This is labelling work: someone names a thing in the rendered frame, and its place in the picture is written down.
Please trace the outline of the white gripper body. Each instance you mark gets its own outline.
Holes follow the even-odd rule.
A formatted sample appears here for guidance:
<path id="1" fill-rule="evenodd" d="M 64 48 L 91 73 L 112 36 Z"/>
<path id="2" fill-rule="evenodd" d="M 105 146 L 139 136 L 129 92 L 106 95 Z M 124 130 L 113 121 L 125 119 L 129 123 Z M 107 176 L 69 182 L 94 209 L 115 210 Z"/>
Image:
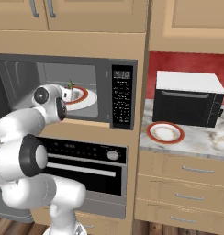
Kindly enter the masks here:
<path id="1" fill-rule="evenodd" d="M 78 97 L 79 97 L 79 90 L 77 88 L 73 88 L 72 90 L 69 90 L 68 100 L 70 102 L 77 99 Z"/>

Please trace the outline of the white microwave turntable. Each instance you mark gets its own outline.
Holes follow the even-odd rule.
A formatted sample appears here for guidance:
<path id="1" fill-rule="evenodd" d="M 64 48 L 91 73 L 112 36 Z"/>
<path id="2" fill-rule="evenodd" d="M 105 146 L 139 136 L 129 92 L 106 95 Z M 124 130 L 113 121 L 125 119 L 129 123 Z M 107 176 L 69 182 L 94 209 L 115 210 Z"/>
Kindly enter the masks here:
<path id="1" fill-rule="evenodd" d="M 83 108 L 87 108 L 87 107 L 93 105 L 97 101 L 96 93 L 94 93 L 93 91 L 90 91 L 88 89 L 86 89 L 86 90 L 88 91 L 88 97 L 80 103 L 76 103 L 73 105 L 66 104 L 68 111 L 74 111 L 74 110 L 80 110 Z"/>

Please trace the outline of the grey built-in microwave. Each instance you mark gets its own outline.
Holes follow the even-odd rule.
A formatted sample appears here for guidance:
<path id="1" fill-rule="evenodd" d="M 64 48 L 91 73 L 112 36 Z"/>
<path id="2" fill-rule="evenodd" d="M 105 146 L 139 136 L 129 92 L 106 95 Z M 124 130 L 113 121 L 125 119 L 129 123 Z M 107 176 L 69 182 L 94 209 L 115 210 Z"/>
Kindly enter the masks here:
<path id="1" fill-rule="evenodd" d="M 35 90 L 47 84 L 68 88 L 69 79 L 97 95 L 97 101 L 68 111 L 68 119 L 105 122 L 112 129 L 132 129 L 136 96 L 137 63 L 133 60 L 0 54 L 5 115 L 32 108 Z"/>

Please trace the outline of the red-rimmed white plate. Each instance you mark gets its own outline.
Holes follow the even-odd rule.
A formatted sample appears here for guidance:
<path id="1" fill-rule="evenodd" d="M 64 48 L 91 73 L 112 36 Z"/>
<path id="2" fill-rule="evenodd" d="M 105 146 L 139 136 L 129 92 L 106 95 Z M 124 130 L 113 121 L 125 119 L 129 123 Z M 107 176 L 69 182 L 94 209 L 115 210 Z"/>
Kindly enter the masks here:
<path id="1" fill-rule="evenodd" d="M 68 100 L 68 95 L 69 95 L 69 88 L 65 88 L 63 92 L 63 97 L 62 99 L 66 102 L 67 105 L 73 105 L 76 103 L 80 103 L 83 100 L 85 100 L 88 97 L 88 91 L 85 88 L 75 86 L 74 88 L 77 88 L 79 90 L 79 97 L 72 102 Z"/>
<path id="2" fill-rule="evenodd" d="M 179 126 L 164 121 L 151 123 L 147 127 L 147 135 L 151 140 L 162 144 L 179 143 L 185 137 L 184 131 Z"/>

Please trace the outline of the silver oven knob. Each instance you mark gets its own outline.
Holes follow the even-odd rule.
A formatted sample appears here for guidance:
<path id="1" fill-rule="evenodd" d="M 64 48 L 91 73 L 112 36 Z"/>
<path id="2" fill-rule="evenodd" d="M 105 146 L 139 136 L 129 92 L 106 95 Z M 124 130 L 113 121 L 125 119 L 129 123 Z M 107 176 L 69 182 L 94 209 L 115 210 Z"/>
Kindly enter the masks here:
<path id="1" fill-rule="evenodd" d="M 106 155 L 107 155 L 107 158 L 112 161 L 116 161 L 119 157 L 116 151 L 109 151 Z"/>

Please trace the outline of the light wood cupboard door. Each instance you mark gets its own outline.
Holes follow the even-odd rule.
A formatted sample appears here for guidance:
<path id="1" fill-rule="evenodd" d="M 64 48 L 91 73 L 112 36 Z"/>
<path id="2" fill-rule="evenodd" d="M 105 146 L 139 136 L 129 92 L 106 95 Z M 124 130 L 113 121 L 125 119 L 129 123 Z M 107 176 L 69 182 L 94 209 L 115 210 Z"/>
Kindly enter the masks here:
<path id="1" fill-rule="evenodd" d="M 140 33 L 146 29 L 149 0 L 52 0 L 50 30 Z"/>
<path id="2" fill-rule="evenodd" d="M 224 0 L 152 0 L 149 46 L 224 54 Z"/>
<path id="3" fill-rule="evenodd" d="M 35 0 L 39 17 L 33 17 L 29 0 L 0 0 L 0 30 L 47 30 L 45 4 Z"/>

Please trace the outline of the black built-in oven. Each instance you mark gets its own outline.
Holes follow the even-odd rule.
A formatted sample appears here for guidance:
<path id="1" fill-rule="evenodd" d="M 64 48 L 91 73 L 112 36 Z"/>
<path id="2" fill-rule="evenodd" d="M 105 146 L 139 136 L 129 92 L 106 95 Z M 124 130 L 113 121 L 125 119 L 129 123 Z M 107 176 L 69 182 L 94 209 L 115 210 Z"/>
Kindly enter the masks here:
<path id="1" fill-rule="evenodd" d="M 48 162 L 116 172 L 116 177 L 110 177 L 48 166 L 44 169 L 46 174 L 85 185 L 86 199 L 79 207 L 80 211 L 111 218 L 126 217 L 127 147 L 43 137 L 38 137 L 37 141 L 45 147 Z M 116 161 L 107 158 L 109 151 L 118 153 Z"/>

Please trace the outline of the light wood drawer front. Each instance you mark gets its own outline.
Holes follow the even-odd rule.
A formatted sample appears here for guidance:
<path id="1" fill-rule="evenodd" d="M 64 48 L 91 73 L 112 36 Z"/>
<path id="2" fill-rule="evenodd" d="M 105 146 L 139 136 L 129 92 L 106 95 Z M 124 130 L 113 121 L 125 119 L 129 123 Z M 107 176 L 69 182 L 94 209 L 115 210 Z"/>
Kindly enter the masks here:
<path id="1" fill-rule="evenodd" d="M 175 193 L 185 196 L 202 196 L 204 200 L 185 199 L 177 197 Z M 220 186 L 139 174 L 137 198 L 224 213 L 224 187 Z"/>
<path id="2" fill-rule="evenodd" d="M 170 216 L 195 219 L 196 223 L 172 220 Z M 135 219 L 224 235 L 224 213 L 192 207 L 182 207 L 157 201 L 137 199 L 135 205 Z"/>
<path id="3" fill-rule="evenodd" d="M 49 226 L 51 224 L 48 207 L 31 210 L 32 217 L 37 224 Z M 88 235 L 131 235 L 132 222 L 125 219 L 109 218 L 76 211 L 75 215 L 82 225 L 94 225 L 93 229 L 85 228 Z"/>
<path id="4" fill-rule="evenodd" d="M 182 166 L 214 170 L 214 173 L 195 173 Z M 139 173 L 183 181 L 224 186 L 224 162 L 184 155 L 140 151 Z"/>

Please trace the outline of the black toaster oven white top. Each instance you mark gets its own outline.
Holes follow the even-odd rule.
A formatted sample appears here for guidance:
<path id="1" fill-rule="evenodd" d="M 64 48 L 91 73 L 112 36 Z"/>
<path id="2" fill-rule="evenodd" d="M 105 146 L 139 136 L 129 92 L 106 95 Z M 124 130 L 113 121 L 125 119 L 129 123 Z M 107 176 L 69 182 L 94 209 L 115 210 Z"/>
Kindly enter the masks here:
<path id="1" fill-rule="evenodd" d="M 209 94 L 209 98 L 185 98 L 162 95 L 175 93 Z M 158 71 L 152 121 L 214 128 L 221 116 L 224 87 L 214 73 Z"/>

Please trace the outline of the light wood tall cabinet frame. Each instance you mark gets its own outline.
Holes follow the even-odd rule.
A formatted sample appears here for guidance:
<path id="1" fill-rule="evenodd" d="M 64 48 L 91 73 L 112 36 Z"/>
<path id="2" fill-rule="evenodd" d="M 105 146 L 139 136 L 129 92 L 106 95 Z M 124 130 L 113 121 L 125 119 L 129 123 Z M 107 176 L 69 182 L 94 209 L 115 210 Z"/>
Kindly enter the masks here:
<path id="1" fill-rule="evenodd" d="M 94 141 L 129 147 L 125 220 L 134 221 L 139 138 L 144 108 L 148 37 L 145 33 L 0 30 L 0 53 L 64 57 L 131 59 L 138 62 L 133 130 L 112 129 L 108 124 L 66 119 L 46 127 L 41 135 L 54 139 Z"/>

